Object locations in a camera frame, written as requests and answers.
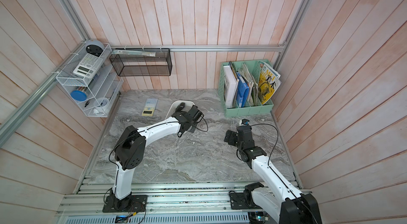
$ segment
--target white robotic arm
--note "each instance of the white robotic arm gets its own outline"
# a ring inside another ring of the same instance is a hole
[[[266,189],[262,183],[252,183],[245,186],[243,195],[229,194],[232,209],[242,209],[236,206],[243,204],[249,208],[261,207],[278,224],[322,223],[315,198],[294,187],[270,162],[264,150],[255,146],[249,120],[241,120],[237,132],[228,130],[224,141],[237,146],[241,160],[268,186]],[[233,204],[235,200],[239,200],[239,204]]]
[[[174,117],[169,117],[164,121],[158,122],[156,124],[137,128],[137,132],[140,136],[145,137],[146,143],[145,147],[150,145],[156,140],[168,136],[170,134],[177,134],[180,131],[181,124]],[[132,160],[140,163],[140,158]],[[113,185],[113,193],[118,200],[124,199],[131,193],[131,181],[133,180],[134,168],[123,169],[121,161],[116,161],[116,180]]]
[[[188,112],[183,111],[186,103],[190,107]],[[175,102],[170,110],[173,114],[166,120],[137,129],[129,126],[120,136],[112,150],[115,153],[116,162],[114,163],[117,166],[116,178],[110,195],[105,201],[104,212],[126,211],[129,206],[132,206],[131,181],[135,167],[143,160],[146,146],[170,134],[181,137],[187,130],[194,132],[204,117],[193,102]]]

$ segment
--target calculator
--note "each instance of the calculator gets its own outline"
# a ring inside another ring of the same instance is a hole
[[[153,116],[155,106],[157,105],[158,99],[147,98],[146,104],[144,105],[142,116]]]
[[[93,54],[86,54],[84,58],[79,62],[78,66],[74,69],[73,73],[78,76],[93,78],[95,75],[99,63],[100,58],[94,56]]]

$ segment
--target marble tabletop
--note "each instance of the marble tabletop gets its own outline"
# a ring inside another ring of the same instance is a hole
[[[147,98],[158,99],[152,117],[141,116]],[[116,166],[109,162],[108,155],[124,129],[129,125],[137,128],[164,120],[176,100],[193,101],[205,115],[208,132],[195,130],[194,133],[186,132],[181,138],[169,135],[147,146],[143,161],[135,168],[133,183],[262,181],[236,157],[236,147],[228,145],[223,139],[228,129],[236,131],[242,118],[249,119],[250,124],[274,125],[270,114],[226,118],[216,89],[133,90],[123,93],[121,100],[109,134],[91,168],[90,183],[114,183]],[[198,128],[206,130],[205,123],[202,121]],[[252,132],[255,144],[268,155],[276,142],[276,130],[271,126],[258,125],[253,127]],[[281,139],[271,160],[289,181],[295,179]]]

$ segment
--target white book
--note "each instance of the white book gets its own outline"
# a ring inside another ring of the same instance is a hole
[[[224,65],[223,70],[225,72],[225,83],[223,86],[223,95],[225,98],[226,108],[230,109],[233,104],[233,98],[236,95],[237,80],[229,65]]]

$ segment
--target calculator display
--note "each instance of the calculator display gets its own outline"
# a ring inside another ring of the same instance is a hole
[[[82,66],[79,66],[79,68],[78,68],[78,69],[81,69],[81,70],[86,71],[86,72],[88,72],[88,71],[89,71],[89,69],[86,69],[85,67],[82,67]]]

